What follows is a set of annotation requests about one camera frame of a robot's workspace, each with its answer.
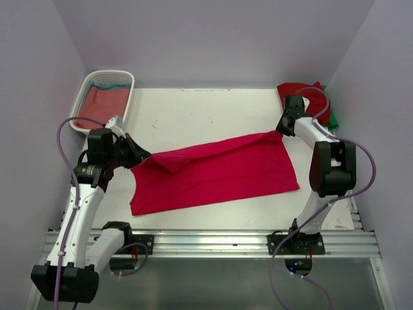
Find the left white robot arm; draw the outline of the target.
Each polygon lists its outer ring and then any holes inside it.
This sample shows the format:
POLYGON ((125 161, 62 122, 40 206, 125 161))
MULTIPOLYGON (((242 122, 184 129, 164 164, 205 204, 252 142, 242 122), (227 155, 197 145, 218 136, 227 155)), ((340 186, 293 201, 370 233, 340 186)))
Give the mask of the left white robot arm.
POLYGON ((118 127, 93 129, 87 148, 70 168, 71 189, 59 235, 45 263, 35 265, 31 279, 41 296, 58 307, 60 302, 90 303, 99 277, 112 256, 132 252, 151 254, 145 242, 134 239, 128 222, 107 222, 93 245, 88 245, 92 224, 117 168, 131 169, 149 159, 128 133, 118 127))

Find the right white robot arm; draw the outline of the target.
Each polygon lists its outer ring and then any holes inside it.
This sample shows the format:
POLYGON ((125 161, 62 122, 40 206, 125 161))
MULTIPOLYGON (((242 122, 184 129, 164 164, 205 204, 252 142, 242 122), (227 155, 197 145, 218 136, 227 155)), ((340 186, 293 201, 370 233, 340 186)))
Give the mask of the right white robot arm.
POLYGON ((310 196, 289 229, 286 244, 293 253, 303 253, 321 242, 321 228, 334 198, 343 197, 356 185, 356 146, 338 140, 306 113, 305 99, 288 95, 276 130, 300 138, 312 150, 308 180, 310 196))

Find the crimson red t-shirt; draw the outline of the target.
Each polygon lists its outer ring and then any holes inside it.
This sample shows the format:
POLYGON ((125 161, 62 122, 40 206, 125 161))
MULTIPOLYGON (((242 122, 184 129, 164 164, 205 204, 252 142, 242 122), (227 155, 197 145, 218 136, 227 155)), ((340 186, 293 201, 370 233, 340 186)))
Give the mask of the crimson red t-shirt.
POLYGON ((132 173, 134 216, 299 189, 276 131, 153 153, 132 173))

